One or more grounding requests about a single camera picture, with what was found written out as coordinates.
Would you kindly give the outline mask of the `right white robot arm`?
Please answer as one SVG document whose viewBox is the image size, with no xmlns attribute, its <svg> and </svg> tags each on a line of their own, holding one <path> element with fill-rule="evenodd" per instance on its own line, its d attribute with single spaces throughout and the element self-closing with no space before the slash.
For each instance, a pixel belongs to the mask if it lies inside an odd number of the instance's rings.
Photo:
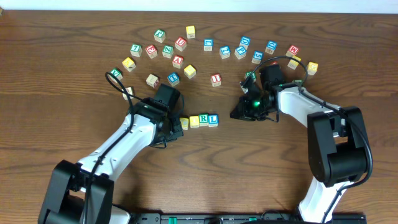
<svg viewBox="0 0 398 224">
<path fill-rule="evenodd" d="M 260 69 L 259 74 L 260 87 L 251 77 L 240 83 L 244 95 L 230 117 L 265 121 L 271 113 L 283 113 L 306 127 L 313 179 L 295 219 L 329 222 L 346 190 L 365 183 L 373 171 L 362 112 L 355 106 L 329 104 L 310 94 L 301 82 L 286 82 L 276 63 Z"/>
</svg>

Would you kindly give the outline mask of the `yellow O block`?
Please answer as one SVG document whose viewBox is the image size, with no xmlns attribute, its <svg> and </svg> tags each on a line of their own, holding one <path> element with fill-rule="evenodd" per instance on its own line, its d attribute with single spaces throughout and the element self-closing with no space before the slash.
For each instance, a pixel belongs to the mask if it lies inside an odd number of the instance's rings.
<svg viewBox="0 0 398 224">
<path fill-rule="evenodd" d="M 199 116 L 190 116 L 189 117 L 190 127 L 191 128 L 199 128 L 200 127 L 200 119 Z"/>
</svg>

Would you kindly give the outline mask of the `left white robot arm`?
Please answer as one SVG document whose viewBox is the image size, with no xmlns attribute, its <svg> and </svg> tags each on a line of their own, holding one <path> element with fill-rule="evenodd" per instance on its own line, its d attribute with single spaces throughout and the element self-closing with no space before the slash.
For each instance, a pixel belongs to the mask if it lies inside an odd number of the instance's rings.
<svg viewBox="0 0 398 224">
<path fill-rule="evenodd" d="M 147 146 L 166 147 L 183 135 L 174 111 L 181 93 L 162 84 L 154 98 L 130 106 L 122 125 L 76 163 L 62 160 L 50 178 L 39 223 L 129 223 L 129 211 L 113 204 L 114 185 Z"/>
</svg>

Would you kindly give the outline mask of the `blue L block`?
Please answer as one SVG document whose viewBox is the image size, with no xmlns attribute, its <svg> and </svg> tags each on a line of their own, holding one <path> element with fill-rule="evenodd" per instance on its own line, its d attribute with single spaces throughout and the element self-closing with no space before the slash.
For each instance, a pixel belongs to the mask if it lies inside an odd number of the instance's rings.
<svg viewBox="0 0 398 224">
<path fill-rule="evenodd" d="M 208 115 L 208 126 L 209 127 L 217 127 L 219 124 L 219 119 L 217 114 L 209 114 Z"/>
</svg>

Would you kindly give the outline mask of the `green R block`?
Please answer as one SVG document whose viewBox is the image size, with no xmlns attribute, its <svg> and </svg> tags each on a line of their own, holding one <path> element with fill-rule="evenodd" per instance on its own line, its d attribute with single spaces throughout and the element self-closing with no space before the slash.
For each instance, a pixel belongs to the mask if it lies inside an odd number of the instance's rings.
<svg viewBox="0 0 398 224">
<path fill-rule="evenodd" d="M 199 114 L 198 117 L 199 117 L 200 126 L 209 125 L 208 114 Z"/>
</svg>

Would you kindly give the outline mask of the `yellow C block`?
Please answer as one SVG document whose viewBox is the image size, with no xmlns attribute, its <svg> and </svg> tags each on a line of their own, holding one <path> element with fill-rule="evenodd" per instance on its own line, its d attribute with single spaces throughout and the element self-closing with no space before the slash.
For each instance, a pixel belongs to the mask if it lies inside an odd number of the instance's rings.
<svg viewBox="0 0 398 224">
<path fill-rule="evenodd" d="M 189 127 L 189 119 L 188 118 L 180 118 L 180 123 L 183 130 L 188 130 Z"/>
</svg>

